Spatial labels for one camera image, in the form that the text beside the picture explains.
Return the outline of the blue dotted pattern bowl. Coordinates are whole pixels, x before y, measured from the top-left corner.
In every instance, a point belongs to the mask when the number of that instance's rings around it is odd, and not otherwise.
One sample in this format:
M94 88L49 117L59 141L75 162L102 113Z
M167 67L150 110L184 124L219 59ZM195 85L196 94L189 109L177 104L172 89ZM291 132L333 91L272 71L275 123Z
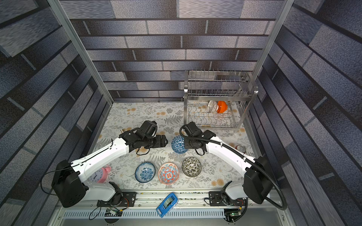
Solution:
M178 154L184 154L188 151L188 149L185 148L184 137L181 135L178 135L172 139L171 147L172 150Z

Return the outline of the blue floral rim bowl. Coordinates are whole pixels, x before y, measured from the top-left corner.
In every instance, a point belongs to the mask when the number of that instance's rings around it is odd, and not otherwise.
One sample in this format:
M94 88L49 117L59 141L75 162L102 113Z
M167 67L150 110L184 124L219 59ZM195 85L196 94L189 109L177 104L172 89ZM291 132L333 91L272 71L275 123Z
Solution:
M140 183L150 182L156 174L154 164L150 162L141 163L135 170L135 178Z

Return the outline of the white lattice pattern bowl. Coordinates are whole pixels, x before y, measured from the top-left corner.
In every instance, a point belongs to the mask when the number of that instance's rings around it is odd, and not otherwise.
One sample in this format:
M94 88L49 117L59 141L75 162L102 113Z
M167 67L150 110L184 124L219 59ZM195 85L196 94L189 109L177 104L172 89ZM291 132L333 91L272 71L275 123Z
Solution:
M218 103L213 100L209 101L207 105L207 112L213 113L216 112L217 110L218 110Z

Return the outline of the orange bowl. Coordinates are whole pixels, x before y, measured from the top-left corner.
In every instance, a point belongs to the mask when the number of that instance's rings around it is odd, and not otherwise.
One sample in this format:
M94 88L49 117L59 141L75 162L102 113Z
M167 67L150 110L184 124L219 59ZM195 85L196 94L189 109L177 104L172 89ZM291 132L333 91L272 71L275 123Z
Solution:
M217 108L218 114L222 114L228 109L228 106L225 101L218 101L217 106L218 106Z

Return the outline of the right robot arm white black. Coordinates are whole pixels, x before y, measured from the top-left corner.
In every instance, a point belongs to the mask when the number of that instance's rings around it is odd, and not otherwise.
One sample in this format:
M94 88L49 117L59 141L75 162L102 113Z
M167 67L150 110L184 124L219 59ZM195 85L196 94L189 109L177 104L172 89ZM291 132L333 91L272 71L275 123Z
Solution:
M187 149L202 149L203 153L211 153L233 167L243 179L232 181L225 185L219 195L219 199L225 205L248 198L257 204L270 199L270 191L274 188L280 191L272 176L268 161L264 157L257 159L237 151L224 143L217 135L209 130L202 131L195 123L190 122L180 128L180 135L184 138Z

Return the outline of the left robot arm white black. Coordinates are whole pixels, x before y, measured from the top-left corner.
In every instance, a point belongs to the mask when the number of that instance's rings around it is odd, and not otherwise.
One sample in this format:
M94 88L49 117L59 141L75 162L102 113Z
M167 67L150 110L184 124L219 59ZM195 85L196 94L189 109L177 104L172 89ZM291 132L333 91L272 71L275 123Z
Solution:
M52 189L64 208L81 201L100 201L101 206L115 206L122 203L121 189L114 183L101 184L89 181L91 175L115 159L133 150L163 148L168 144L164 135L158 135L157 123L145 121L139 128L125 131L118 138L98 151L68 162L63 160L55 170Z

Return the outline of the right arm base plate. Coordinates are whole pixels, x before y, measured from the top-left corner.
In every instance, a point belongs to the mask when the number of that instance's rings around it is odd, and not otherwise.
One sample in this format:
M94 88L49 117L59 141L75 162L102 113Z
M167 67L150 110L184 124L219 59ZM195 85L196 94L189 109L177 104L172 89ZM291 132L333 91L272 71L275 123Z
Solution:
M210 206L243 207L248 205L247 198L231 199L225 192L210 191L208 193Z

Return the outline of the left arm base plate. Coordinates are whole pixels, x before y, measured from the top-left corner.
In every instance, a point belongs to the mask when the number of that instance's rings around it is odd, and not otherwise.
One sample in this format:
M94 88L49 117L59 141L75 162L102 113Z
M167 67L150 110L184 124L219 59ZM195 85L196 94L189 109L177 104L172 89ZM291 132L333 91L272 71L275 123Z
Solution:
M97 207L116 207L129 208L134 207L136 201L136 192L116 193L110 201L98 200Z

